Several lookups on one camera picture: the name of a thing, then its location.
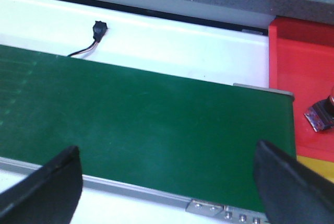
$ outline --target red container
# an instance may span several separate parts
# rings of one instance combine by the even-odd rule
[[[334,129],[316,133],[304,116],[334,86],[334,26],[275,19],[269,26],[269,86],[295,95],[297,154],[334,162]]]

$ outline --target electrical wire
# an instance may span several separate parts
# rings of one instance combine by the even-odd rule
[[[94,48],[97,44],[98,44],[98,41],[97,41],[97,40],[94,40],[94,42],[93,42],[89,47],[87,47],[87,48],[85,48],[85,49],[82,49],[82,50],[80,50],[80,51],[77,51],[77,52],[68,54],[67,57],[72,57],[72,56],[77,55],[77,54],[87,53],[87,52],[93,50],[93,48]]]

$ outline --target yellow surface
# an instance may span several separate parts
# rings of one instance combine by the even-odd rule
[[[327,180],[334,183],[334,163],[324,160],[313,159],[304,156],[298,156],[297,160],[313,171],[319,173]]]

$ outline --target white surface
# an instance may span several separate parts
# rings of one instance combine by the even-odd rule
[[[0,44],[67,55],[109,30],[87,60],[268,87],[268,38],[54,0],[0,0]]]
[[[0,169],[0,192],[26,176]],[[224,221],[193,215],[184,209],[142,201],[84,187],[71,224],[191,223],[224,224]]]

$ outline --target small electronic part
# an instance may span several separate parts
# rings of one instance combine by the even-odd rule
[[[334,126],[334,87],[330,96],[309,107],[304,113],[314,131],[319,132]]]
[[[94,33],[93,34],[93,38],[94,38],[93,43],[85,49],[82,49],[80,51],[68,54],[68,57],[72,57],[72,56],[77,55],[77,54],[87,53],[87,52],[93,50],[96,47],[96,45],[98,43],[100,43],[101,39],[103,38],[103,36],[105,35],[107,30],[108,30],[108,27],[107,27],[105,22],[95,21],[95,24],[93,26],[93,33]]]

